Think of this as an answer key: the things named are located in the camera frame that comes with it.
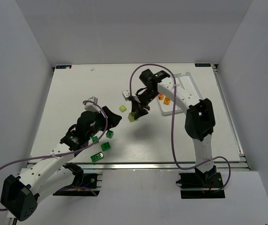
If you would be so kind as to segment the light green square lego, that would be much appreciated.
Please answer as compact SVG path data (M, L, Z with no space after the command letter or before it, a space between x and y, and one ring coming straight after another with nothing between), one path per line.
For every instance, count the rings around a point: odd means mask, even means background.
M125 105L121 105L119 107L119 110L123 113L123 112L125 112L127 110L127 107Z

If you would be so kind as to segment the yellow long lego brick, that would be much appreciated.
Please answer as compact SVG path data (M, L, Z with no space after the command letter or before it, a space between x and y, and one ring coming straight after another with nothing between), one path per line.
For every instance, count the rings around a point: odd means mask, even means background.
M170 104L170 99L168 98L168 97L165 97L165 99L164 99L164 104L165 105L169 105Z

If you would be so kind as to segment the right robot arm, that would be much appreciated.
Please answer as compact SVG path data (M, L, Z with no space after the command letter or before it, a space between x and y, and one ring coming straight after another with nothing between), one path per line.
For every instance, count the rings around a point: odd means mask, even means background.
M176 107L185 114L185 131L192 138L195 151L195 171L201 175L210 175L216 172L212 160L211 138L215 117L212 102L205 98L200 99L181 87L176 77L161 70L152 73L151 70L144 70L139 79L145 85L142 94L130 96L132 103L131 112L134 119L147 115L150 110L149 103L159 94L168 97Z

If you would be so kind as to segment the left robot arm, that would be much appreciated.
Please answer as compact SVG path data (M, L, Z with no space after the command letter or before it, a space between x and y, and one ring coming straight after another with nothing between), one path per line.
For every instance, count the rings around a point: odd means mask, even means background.
M41 159L18 176L9 175L4 180L1 204L20 222L28 219L43 199L71 185L83 174L82 169L71 162L79 154L79 149L87 147L99 131L114 128L121 120L122 117L107 106L101 110L86 109L48 158Z

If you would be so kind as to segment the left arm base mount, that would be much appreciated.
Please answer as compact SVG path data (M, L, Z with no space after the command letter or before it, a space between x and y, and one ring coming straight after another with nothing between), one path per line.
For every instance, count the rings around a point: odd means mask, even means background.
M53 196L97 197L102 186L101 173L85 172L80 166L68 163L63 166L72 173L72 183L56 191Z

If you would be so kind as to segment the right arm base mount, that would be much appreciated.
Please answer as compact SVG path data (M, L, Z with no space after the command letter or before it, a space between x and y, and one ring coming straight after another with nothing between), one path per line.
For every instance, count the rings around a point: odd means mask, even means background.
M176 185L180 187L181 199L224 199L223 180L217 173L209 182L203 184L196 173L180 173Z

